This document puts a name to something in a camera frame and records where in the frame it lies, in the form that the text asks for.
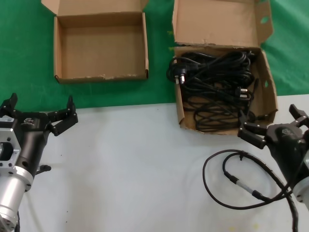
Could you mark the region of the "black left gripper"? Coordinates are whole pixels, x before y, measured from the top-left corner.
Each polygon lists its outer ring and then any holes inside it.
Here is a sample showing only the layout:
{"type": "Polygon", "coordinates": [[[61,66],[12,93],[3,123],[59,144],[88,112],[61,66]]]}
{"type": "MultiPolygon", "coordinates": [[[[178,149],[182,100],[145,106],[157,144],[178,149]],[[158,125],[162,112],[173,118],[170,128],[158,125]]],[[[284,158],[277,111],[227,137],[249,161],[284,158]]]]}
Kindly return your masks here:
{"type": "Polygon", "coordinates": [[[18,97],[13,93],[0,106],[0,117],[8,116],[14,119],[14,131],[21,151],[15,165],[36,174],[43,150],[47,144],[49,133],[59,136],[76,123],[78,116],[72,95],[69,96],[67,108],[46,113],[15,112],[18,97]]]}

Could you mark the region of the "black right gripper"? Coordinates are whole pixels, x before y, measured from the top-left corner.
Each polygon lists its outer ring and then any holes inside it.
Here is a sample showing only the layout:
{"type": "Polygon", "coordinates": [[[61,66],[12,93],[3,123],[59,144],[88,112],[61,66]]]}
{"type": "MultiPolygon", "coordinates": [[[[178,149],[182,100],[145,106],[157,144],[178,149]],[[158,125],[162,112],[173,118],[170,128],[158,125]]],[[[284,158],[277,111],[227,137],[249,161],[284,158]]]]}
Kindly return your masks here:
{"type": "Polygon", "coordinates": [[[309,116],[294,104],[290,105],[289,112],[294,118],[291,125],[271,125],[267,129],[267,125],[247,122],[244,112],[240,110],[238,137],[259,149],[267,145],[290,188],[294,189],[309,176],[303,161],[309,145],[300,129],[301,126],[309,127],[309,116]]]}

